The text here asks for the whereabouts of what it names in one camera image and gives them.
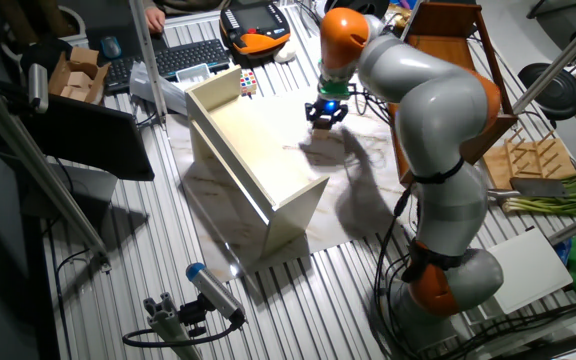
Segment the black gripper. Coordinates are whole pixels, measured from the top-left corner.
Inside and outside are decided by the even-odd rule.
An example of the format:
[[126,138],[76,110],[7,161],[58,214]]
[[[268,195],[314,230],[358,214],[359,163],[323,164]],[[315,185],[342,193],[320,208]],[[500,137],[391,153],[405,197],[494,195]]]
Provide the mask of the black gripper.
[[311,125],[311,129],[318,128],[319,119],[322,116],[328,116],[329,129],[332,130],[335,126],[341,123],[348,114],[348,106],[342,104],[339,100],[327,100],[318,98],[314,103],[307,104],[306,119]]

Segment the person's left hand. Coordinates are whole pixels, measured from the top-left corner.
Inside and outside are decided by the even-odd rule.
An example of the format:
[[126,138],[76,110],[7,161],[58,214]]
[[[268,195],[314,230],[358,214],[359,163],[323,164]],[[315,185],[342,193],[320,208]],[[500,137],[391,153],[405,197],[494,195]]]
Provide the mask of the person's left hand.
[[144,11],[147,26],[151,34],[160,34],[165,26],[165,13],[157,7],[148,7]]

